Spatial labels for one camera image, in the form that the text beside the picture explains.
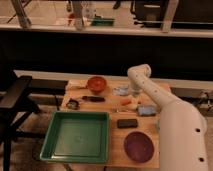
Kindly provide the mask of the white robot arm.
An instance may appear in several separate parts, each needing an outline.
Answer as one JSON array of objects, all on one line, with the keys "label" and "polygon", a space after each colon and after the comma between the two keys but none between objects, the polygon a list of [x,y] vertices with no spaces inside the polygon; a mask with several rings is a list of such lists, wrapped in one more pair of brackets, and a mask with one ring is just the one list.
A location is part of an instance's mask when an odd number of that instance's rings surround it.
[{"label": "white robot arm", "polygon": [[150,79],[148,64],[127,71],[131,91],[143,90],[160,108],[160,171],[209,171],[205,145],[207,122],[198,109]]}]

